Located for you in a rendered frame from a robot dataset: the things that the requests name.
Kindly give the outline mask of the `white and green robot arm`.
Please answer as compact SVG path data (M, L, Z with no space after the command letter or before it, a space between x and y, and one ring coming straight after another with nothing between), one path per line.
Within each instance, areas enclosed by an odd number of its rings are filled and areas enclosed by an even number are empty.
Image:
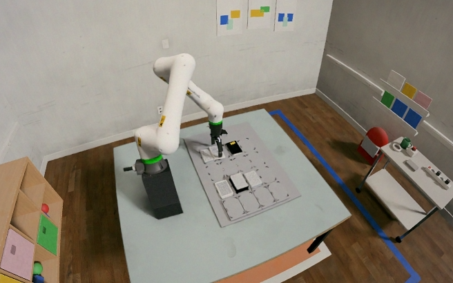
M153 72L168 84L164 107L157 127L142 126L134 132L141 159L137 159L133 166L124 168L124 172L133 170L137 171L137 175L154 175L166 169L167 163L162 155L174 153L179 146L180 122L186 96L207 113L207 127L214 131L222 129L224 108L191 81L194 70L195 60L186 53L161 57L155 61ZM227 134L222 129L221 137Z

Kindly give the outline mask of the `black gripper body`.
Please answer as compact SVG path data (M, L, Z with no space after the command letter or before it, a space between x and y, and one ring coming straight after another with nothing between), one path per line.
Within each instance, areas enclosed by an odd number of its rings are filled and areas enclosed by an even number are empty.
M222 129L218 130L218 131L211 130L211 134L216 138L216 140L218 140L218 137L220 138L221 132L222 132Z

